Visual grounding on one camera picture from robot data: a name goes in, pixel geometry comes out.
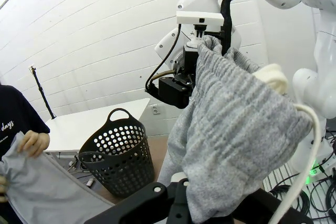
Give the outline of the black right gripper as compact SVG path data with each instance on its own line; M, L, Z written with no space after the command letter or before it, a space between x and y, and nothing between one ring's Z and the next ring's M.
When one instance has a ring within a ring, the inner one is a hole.
M197 50L185 49L183 51L184 73L175 75L175 80L181 85L195 87L195 71L197 64Z

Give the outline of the person's right hand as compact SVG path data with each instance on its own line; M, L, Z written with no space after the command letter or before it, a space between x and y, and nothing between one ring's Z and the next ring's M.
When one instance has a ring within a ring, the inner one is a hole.
M6 191L7 191L7 180L4 176L0 176L0 202L5 203L7 202L6 198Z

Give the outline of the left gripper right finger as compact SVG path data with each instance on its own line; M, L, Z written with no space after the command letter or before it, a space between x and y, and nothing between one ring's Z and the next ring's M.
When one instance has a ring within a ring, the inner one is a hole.
M269 223L280 203L281 201L272 194L258 189L240 203L232 212L232 217L243 223ZM278 223L300 224L313 223L313 221L291 207Z

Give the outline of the person's left hand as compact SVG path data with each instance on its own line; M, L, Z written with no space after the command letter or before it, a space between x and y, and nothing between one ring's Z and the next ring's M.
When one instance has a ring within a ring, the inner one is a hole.
M20 141L17 151L25 151L28 157L38 157L46 150L50 143L48 133L37 133L29 130Z

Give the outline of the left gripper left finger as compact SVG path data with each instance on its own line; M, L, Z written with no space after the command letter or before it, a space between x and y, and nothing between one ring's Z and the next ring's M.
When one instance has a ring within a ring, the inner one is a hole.
M187 204L188 180L169 186L154 182L85 223L192 223Z

